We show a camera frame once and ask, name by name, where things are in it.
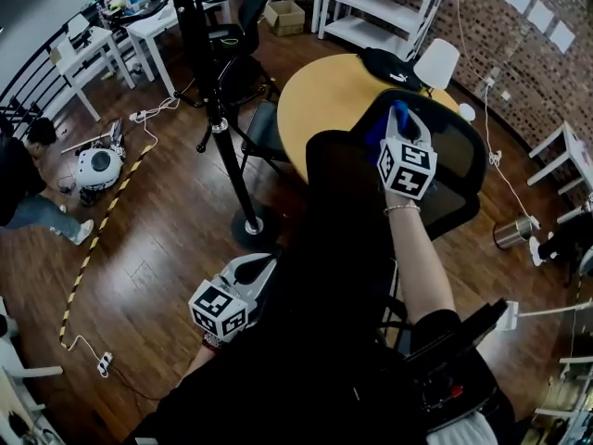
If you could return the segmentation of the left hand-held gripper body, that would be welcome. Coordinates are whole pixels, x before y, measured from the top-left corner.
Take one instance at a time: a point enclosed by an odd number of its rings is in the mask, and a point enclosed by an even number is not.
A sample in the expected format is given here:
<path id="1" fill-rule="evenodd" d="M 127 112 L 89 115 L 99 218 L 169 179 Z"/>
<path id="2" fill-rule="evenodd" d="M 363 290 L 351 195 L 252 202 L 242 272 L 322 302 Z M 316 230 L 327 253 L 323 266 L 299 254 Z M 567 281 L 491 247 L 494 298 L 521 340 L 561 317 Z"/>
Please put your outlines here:
<path id="1" fill-rule="evenodd" d="M 241 283 L 234 276 L 217 274 L 204 280 L 188 305 L 194 323 L 223 343 L 257 321 L 259 282 Z"/>

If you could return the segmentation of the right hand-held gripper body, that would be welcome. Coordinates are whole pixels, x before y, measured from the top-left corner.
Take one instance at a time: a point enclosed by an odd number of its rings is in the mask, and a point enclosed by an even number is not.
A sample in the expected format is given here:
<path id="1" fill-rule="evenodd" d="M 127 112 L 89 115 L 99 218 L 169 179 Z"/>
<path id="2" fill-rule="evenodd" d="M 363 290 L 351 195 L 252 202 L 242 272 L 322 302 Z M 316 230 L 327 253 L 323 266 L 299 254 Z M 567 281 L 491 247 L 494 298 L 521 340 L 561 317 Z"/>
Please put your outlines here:
<path id="1" fill-rule="evenodd" d="M 377 169 L 385 191 L 420 200 L 435 176 L 437 154 L 395 137 L 381 141 Z"/>

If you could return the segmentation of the blue cloth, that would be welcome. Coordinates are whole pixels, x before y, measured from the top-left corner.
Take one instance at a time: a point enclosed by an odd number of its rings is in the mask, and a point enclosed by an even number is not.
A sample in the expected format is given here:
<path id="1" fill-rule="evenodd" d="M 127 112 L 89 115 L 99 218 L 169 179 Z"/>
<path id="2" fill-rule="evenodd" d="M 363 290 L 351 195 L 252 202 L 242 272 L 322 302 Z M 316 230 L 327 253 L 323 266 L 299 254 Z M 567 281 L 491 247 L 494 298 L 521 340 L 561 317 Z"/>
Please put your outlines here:
<path id="1" fill-rule="evenodd" d="M 406 102 L 396 100 L 390 107 L 395 107 L 397 111 L 398 129 L 401 135 L 401 140 L 410 142 L 407 124 L 409 108 Z M 376 121 L 370 131 L 364 136 L 364 143 L 368 149 L 367 159 L 371 163 L 375 163 L 380 156 L 381 141 L 386 139 L 386 125 L 388 118 L 388 111 L 385 112 L 378 121 Z"/>

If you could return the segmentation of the black mesh office chair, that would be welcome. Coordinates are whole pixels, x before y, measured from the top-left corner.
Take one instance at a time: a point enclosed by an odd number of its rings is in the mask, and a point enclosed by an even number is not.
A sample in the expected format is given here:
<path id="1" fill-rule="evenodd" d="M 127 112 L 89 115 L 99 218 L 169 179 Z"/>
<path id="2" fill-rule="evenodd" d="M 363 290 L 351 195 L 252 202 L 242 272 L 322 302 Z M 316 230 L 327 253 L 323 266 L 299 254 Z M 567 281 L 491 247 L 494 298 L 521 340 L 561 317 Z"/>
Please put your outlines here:
<path id="1" fill-rule="evenodd" d="M 480 210 L 478 194 L 486 175 L 486 145 L 474 127 L 433 98 L 404 90 L 385 90 L 378 95 L 351 129 L 356 139 L 377 160 L 388 110 L 405 102 L 431 135 L 437 154 L 435 178 L 419 202 L 427 234 L 433 240 L 472 220 Z"/>

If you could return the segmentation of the person's right forearm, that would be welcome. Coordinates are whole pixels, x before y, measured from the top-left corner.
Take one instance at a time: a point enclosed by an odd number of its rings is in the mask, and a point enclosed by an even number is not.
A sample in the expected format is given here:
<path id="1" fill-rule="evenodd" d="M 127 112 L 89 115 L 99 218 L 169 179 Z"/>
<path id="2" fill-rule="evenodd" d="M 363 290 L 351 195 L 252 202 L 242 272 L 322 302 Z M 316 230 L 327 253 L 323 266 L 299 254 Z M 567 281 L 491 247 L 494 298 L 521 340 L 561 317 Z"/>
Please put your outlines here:
<path id="1" fill-rule="evenodd" d="M 418 323 L 426 315 L 455 309 L 451 286 L 413 200 L 385 193 L 385 213 L 389 220 L 403 301 L 410 321 Z"/>

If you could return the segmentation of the person's left forearm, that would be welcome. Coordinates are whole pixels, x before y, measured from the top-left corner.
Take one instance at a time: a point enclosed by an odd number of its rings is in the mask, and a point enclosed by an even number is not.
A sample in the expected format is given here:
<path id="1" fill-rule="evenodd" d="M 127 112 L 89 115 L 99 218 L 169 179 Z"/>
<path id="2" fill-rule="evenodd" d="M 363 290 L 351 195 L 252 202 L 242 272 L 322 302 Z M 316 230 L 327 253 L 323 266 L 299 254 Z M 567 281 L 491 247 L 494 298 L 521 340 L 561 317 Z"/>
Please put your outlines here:
<path id="1" fill-rule="evenodd" d="M 219 351 L 216 348 L 212 347 L 211 345 L 208 345 L 207 343 L 202 344 L 201 347 L 199 348 L 196 356 L 190 362 L 187 370 L 182 375 L 179 382 L 182 382 L 187 376 L 189 376 L 195 370 L 202 367 L 207 362 L 211 361 L 217 355 L 218 352 Z"/>

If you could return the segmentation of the round wooden table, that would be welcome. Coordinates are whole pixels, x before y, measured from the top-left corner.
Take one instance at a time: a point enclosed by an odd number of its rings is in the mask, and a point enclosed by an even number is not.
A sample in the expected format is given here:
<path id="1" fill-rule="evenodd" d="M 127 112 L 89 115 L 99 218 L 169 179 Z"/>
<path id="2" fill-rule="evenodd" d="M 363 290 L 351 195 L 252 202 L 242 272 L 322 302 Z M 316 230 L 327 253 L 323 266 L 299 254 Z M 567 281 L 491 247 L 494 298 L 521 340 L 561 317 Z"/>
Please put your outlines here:
<path id="1" fill-rule="evenodd" d="M 300 177 L 308 179 L 306 146 L 311 137 L 351 130 L 381 93 L 397 89 L 372 76 L 354 54 L 323 57 L 298 70 L 281 92 L 277 126 Z"/>

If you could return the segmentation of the white table lamp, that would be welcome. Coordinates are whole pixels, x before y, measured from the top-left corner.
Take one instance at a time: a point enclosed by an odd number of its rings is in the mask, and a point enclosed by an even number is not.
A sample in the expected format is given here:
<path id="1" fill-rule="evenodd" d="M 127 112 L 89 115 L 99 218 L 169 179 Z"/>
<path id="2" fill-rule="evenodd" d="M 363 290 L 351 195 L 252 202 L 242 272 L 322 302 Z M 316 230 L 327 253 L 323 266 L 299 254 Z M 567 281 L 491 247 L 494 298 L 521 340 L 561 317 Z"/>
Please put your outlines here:
<path id="1" fill-rule="evenodd" d="M 435 38 L 415 63 L 413 71 L 426 86 L 445 90 L 460 58 L 460 51 L 453 44 Z"/>

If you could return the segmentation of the person's black shirt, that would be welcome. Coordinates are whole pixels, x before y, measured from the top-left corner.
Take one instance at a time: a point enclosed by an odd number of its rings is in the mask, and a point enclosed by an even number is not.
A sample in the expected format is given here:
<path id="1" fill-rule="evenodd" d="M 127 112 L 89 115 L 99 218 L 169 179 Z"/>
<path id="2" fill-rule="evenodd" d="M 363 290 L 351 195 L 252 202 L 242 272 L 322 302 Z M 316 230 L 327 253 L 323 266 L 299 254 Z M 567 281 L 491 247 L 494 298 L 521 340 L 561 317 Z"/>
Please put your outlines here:
<path id="1" fill-rule="evenodd" d="M 463 321 L 428 314 L 411 329 L 410 355 Z M 427 445 L 443 426 L 422 420 L 407 357 L 361 324 L 345 341 L 314 344 L 264 319 L 187 376 L 122 445 Z M 514 411 L 499 386 L 475 412 L 498 445 L 511 445 Z"/>

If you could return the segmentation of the white metal shelf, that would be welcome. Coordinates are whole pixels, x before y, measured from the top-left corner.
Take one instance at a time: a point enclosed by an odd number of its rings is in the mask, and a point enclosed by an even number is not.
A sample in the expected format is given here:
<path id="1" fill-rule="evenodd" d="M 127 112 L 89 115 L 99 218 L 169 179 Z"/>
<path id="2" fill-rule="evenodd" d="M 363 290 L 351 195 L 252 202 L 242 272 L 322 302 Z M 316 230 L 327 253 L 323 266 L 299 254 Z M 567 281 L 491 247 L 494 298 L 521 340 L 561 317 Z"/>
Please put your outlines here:
<path id="1" fill-rule="evenodd" d="M 322 0 L 317 36 L 383 49 L 408 61 L 421 49 L 442 0 Z"/>

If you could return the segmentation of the metal trash can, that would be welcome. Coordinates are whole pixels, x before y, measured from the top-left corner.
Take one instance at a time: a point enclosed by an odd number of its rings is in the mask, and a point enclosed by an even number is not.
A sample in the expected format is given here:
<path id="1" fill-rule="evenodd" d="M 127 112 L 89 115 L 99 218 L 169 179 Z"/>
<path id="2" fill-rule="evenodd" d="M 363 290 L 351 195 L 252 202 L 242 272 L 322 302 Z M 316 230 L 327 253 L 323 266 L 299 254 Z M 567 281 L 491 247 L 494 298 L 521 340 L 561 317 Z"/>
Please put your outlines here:
<path id="1" fill-rule="evenodd" d="M 533 233 L 533 225 L 528 216 L 517 216 L 510 222 L 496 223 L 493 227 L 493 241 L 501 250 L 509 249 L 527 242 Z"/>

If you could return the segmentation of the black tripod stand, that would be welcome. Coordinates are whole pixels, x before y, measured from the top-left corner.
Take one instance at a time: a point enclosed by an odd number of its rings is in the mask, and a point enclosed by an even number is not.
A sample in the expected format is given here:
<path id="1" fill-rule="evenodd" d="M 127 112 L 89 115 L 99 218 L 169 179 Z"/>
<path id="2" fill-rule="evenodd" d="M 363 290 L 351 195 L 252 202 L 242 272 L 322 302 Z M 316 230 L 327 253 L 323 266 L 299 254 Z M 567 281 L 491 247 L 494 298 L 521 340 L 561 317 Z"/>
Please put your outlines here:
<path id="1" fill-rule="evenodd" d="M 208 38 L 201 0 L 173 0 L 183 37 L 183 48 L 204 101 L 214 142 L 240 204 L 231 223 L 234 240 L 249 250 L 272 248 L 280 234 L 278 215 L 254 203 L 247 191 L 234 150 L 232 126 L 222 115 L 220 85 L 214 69 L 214 53 Z"/>

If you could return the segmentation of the black folding chair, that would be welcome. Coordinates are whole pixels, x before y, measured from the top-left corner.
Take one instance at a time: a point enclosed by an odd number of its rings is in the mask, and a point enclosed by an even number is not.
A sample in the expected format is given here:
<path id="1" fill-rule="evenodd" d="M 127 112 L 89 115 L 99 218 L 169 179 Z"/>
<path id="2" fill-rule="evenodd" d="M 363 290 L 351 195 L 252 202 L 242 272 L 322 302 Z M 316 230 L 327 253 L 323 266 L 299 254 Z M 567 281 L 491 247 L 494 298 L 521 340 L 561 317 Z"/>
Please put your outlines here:
<path id="1" fill-rule="evenodd" d="M 285 173 L 280 170 L 275 161 L 289 163 L 277 125 L 277 106 L 269 101 L 261 101 L 246 130 L 241 145 L 243 159 L 240 170 L 244 171 L 249 157 L 263 159 L 280 177 Z"/>

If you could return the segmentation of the yellow black striped tape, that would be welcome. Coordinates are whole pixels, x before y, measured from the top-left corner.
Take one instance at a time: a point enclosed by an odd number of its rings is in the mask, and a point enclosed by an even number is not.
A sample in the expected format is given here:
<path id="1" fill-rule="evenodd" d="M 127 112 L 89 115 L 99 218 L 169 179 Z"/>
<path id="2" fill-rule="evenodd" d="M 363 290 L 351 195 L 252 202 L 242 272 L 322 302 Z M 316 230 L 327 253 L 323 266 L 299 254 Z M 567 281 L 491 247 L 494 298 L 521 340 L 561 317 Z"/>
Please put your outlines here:
<path id="1" fill-rule="evenodd" d="M 86 257 L 84 258 L 82 265 L 77 273 L 77 276 L 74 280 L 73 286 L 71 288 L 71 291 L 69 293 L 69 296 L 67 298 L 66 301 L 66 309 L 64 311 L 63 314 L 63 318 L 62 318 L 62 322 L 61 322 L 61 326 L 59 329 L 59 334 L 58 334 L 58 339 L 59 339 L 59 343 L 61 345 L 62 348 L 64 348 L 65 350 L 71 350 L 75 343 L 76 340 L 74 340 L 74 342 L 72 344 L 68 344 L 65 340 L 65 335 L 66 335 L 66 330 L 68 327 L 68 322 L 69 322 L 69 316 L 70 316 L 70 310 L 71 310 L 71 306 L 72 303 L 74 301 L 76 292 L 82 282 L 86 267 L 88 266 L 90 259 L 93 255 L 93 252 L 99 242 L 100 236 L 103 234 L 103 231 L 107 225 L 107 221 L 112 213 L 112 211 L 115 209 L 115 207 L 118 204 L 118 201 L 120 200 L 121 194 L 123 193 L 123 191 L 126 189 L 126 187 L 128 186 L 130 180 L 132 179 L 134 173 L 138 170 L 138 168 L 140 167 L 140 165 L 142 164 L 145 156 L 147 153 L 149 153 L 156 145 L 148 145 L 145 146 L 145 148 L 143 149 L 143 151 L 141 152 L 141 154 L 139 155 L 139 157 L 137 158 L 137 160 L 135 161 L 135 163 L 132 165 L 132 167 L 130 168 L 128 174 L 126 175 L 126 177 L 123 179 L 123 182 L 120 184 L 119 188 L 117 189 L 117 191 L 115 192 L 115 195 L 112 199 L 112 201 L 110 202 L 107 211 L 105 213 L 105 216 L 103 217 L 103 220 L 101 221 L 101 223 L 99 224 L 97 233 L 95 235 L 95 237 L 93 238 L 90 247 L 88 248 Z"/>

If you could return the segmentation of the white square table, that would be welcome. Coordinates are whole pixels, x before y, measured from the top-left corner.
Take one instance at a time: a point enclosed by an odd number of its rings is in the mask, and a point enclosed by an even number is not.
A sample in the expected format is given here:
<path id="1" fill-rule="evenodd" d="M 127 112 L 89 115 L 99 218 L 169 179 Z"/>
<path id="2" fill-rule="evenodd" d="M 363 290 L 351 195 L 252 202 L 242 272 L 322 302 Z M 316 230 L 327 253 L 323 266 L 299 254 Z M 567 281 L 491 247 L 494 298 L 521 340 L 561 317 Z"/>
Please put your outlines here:
<path id="1" fill-rule="evenodd" d="M 578 176 L 559 188 L 557 194 L 559 196 L 566 195 L 573 188 L 583 184 L 587 188 L 587 198 L 583 205 L 567 211 L 557 218 L 557 224 L 562 224 L 582 214 L 593 214 L 593 157 L 590 155 L 585 142 L 575 134 L 573 127 L 567 121 L 564 121 L 529 152 L 529 158 L 533 159 L 538 156 L 558 139 L 562 140 L 564 145 L 562 153 L 539 172 L 528 178 L 526 183 L 528 186 L 532 186 L 560 168 L 562 164 L 568 161 L 572 163 L 577 170 Z"/>

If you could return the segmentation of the cardboard box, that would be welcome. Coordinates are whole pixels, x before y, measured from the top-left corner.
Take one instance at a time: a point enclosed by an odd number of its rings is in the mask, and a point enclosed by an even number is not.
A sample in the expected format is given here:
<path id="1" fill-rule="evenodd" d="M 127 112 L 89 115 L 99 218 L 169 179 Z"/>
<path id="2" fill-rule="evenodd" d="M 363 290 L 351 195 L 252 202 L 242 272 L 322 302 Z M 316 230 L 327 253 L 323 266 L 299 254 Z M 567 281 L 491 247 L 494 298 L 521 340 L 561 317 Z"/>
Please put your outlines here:
<path id="1" fill-rule="evenodd" d="M 291 0 L 268 3 L 264 16 L 279 37 L 301 34 L 304 31 L 305 11 Z"/>

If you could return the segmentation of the spare hand-held gripper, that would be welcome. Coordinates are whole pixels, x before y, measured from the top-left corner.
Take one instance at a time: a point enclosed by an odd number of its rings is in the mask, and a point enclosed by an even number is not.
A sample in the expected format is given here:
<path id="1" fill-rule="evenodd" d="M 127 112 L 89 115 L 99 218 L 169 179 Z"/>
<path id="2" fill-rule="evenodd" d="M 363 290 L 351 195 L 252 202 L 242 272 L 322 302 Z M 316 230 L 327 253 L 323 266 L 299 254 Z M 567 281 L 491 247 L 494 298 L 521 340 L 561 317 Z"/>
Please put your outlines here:
<path id="1" fill-rule="evenodd" d="M 70 151 L 78 150 L 78 149 L 80 149 L 80 148 L 82 148 L 84 146 L 88 146 L 89 144 L 92 144 L 94 142 L 101 141 L 104 138 L 108 138 L 109 139 L 109 143 L 111 145 L 113 145 L 116 142 L 118 142 L 121 139 L 121 137 L 122 137 L 121 126 L 122 126 L 122 119 L 114 120 L 111 123 L 110 128 L 109 128 L 109 130 L 107 132 L 101 133 L 100 135 L 95 136 L 95 137 L 93 137 L 91 139 L 88 139 L 86 141 L 83 141 L 83 142 L 81 142 L 81 143 L 79 143 L 77 145 L 74 145 L 74 146 L 70 146 L 68 148 L 65 148 L 65 149 L 63 149 L 60 152 L 60 154 L 61 155 L 64 155 L 66 153 L 69 153 Z"/>

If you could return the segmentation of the white stand with pole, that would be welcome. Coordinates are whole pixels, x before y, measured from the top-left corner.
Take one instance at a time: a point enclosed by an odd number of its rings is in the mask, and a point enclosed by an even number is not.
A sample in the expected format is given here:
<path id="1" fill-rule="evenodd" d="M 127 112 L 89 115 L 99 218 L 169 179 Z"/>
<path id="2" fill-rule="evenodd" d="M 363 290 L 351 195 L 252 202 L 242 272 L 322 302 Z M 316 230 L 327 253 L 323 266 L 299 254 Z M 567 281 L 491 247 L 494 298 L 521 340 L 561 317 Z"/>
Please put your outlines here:
<path id="1" fill-rule="evenodd" d="M 508 301 L 507 309 L 497 322 L 498 331 L 512 331 L 517 327 L 518 320 L 529 317 L 539 317 L 547 315 L 556 315 L 565 312 L 578 312 L 593 308 L 593 299 L 583 303 L 576 303 L 569 307 L 556 308 L 544 311 L 520 311 L 517 301 Z"/>

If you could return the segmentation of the black chest-mounted device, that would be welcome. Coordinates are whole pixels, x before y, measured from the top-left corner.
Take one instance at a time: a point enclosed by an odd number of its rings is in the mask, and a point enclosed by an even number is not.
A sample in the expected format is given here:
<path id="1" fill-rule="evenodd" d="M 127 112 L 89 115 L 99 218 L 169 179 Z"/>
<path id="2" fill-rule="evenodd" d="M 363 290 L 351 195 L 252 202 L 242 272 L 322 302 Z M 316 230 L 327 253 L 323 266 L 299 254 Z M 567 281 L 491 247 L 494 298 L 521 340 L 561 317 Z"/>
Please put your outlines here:
<path id="1" fill-rule="evenodd" d="M 476 346 L 495 329 L 508 305 L 486 304 L 453 329 L 405 358 L 415 400 L 429 429 L 449 425 L 483 407 L 497 381 Z"/>

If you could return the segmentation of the person's white garment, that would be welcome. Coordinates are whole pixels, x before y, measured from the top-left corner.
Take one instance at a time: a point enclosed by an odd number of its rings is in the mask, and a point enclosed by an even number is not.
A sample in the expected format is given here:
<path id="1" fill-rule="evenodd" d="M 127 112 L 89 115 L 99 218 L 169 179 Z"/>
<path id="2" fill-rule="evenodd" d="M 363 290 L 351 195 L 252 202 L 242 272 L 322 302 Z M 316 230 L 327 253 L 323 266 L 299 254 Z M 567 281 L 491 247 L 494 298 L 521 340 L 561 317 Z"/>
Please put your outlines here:
<path id="1" fill-rule="evenodd" d="M 430 433 L 427 445 L 498 445 L 495 433 L 479 412 Z"/>

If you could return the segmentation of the white work table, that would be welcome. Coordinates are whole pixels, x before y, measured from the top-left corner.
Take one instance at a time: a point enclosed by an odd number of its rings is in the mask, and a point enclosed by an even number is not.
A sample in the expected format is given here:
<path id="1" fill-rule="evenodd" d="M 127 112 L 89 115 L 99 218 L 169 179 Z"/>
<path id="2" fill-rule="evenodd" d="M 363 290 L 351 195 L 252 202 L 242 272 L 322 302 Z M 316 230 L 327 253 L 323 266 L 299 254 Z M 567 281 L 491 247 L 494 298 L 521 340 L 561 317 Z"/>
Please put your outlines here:
<path id="1" fill-rule="evenodd" d="M 135 87 L 135 83 L 121 57 L 118 45 L 113 38 L 112 31 L 96 26 L 90 27 L 89 30 L 91 33 L 87 44 L 75 49 L 69 38 L 66 37 L 50 51 L 49 56 L 59 74 L 65 78 L 66 82 L 73 90 L 73 93 L 80 99 L 93 119 L 95 121 L 100 121 L 98 112 L 95 110 L 82 87 L 75 79 L 75 73 L 82 67 L 82 64 L 90 57 L 99 53 L 107 68 L 112 73 L 116 73 L 111 67 L 110 57 L 112 57 L 117 63 L 120 73 L 123 75 L 124 80 L 130 89 Z"/>
<path id="2" fill-rule="evenodd" d="M 146 19 L 137 20 L 126 27 L 126 31 L 132 42 L 132 48 L 146 77 L 150 82 L 155 80 L 155 75 L 151 70 L 151 66 L 149 65 L 143 50 L 143 45 L 146 46 L 149 56 L 152 57 L 152 60 L 158 70 L 158 74 L 160 75 L 160 78 L 163 81 L 170 97 L 174 96 L 175 87 L 171 82 L 170 75 L 159 53 L 155 38 L 164 31 L 177 25 L 177 13 L 173 6 L 172 0 L 170 0 L 155 15 Z"/>

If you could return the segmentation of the black metal railing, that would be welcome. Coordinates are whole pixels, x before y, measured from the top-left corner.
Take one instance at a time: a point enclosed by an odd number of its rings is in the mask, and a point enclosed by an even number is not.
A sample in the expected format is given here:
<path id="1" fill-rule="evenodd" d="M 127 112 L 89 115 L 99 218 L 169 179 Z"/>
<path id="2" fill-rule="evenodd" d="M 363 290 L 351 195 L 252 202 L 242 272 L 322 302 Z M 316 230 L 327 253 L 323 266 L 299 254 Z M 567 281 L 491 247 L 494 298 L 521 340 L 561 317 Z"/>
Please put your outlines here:
<path id="1" fill-rule="evenodd" d="M 54 118 L 73 97 L 77 97 L 49 56 L 50 51 L 67 37 L 67 29 L 63 26 L 39 46 L 0 91 L 0 120 L 10 123 L 19 135 L 24 135 L 31 123 L 39 118 Z M 129 35 L 122 27 L 110 31 L 123 58 L 124 51 L 131 47 Z M 82 64 L 75 73 L 82 89 L 102 70 L 124 80 L 117 63 L 110 58 L 116 73 L 107 68 L 99 53 Z"/>

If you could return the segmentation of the white metal rack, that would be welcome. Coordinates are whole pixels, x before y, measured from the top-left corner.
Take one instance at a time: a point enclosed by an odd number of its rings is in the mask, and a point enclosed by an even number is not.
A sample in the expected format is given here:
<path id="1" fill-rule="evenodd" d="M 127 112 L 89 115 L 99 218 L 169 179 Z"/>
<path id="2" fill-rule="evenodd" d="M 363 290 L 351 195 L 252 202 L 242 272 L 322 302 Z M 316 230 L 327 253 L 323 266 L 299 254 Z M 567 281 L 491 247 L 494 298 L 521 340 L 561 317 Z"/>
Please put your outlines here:
<path id="1" fill-rule="evenodd" d="M 565 431 L 558 445 L 593 440 L 593 356 L 560 358 L 560 378 L 549 387 L 536 417 L 560 420 Z"/>

